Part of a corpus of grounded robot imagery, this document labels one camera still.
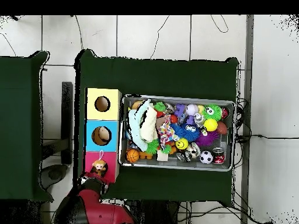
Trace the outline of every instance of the yellow ball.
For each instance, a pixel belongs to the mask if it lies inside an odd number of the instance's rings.
[[[188,147],[188,141],[186,138],[181,138],[180,140],[175,142],[175,146],[178,149],[186,149]]]
[[[203,126],[207,128],[207,131],[215,131],[218,127],[218,123],[216,120],[209,118],[208,120],[205,120]]]
[[[198,105],[198,107],[199,107],[199,114],[201,114],[204,111],[204,106]]]

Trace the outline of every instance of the soccer ball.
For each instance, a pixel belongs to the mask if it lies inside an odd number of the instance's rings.
[[[209,151],[202,151],[199,160],[204,164],[210,164],[213,161],[213,156]]]

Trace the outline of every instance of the circular hole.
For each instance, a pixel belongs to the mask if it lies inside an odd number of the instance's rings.
[[[96,127],[92,132],[91,138],[97,145],[107,145],[111,140],[111,131],[107,127]]]
[[[110,108],[110,101],[105,96],[100,96],[95,101],[95,108],[97,111],[105,112]]]

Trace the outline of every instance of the blue fuzzy toy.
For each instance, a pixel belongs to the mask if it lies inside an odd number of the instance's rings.
[[[199,137],[199,129],[192,125],[182,124],[182,126],[178,126],[177,124],[171,124],[171,127],[179,138],[186,138],[188,142],[193,142]]]

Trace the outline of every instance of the green fuzzy ball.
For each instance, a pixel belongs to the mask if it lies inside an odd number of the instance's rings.
[[[166,107],[163,102],[157,102],[154,106],[154,109],[156,109],[157,111],[165,111]]]
[[[171,152],[171,146],[169,144],[165,145],[165,149],[161,151],[164,154],[169,154]]]
[[[202,112],[204,118],[206,120],[212,118],[214,120],[216,120],[217,122],[221,120],[221,115],[222,115],[222,109],[220,106],[218,105],[208,105],[204,111]]]
[[[159,140],[155,139],[152,142],[149,142],[147,144],[147,153],[150,153],[152,155],[157,153],[157,147],[159,146]]]

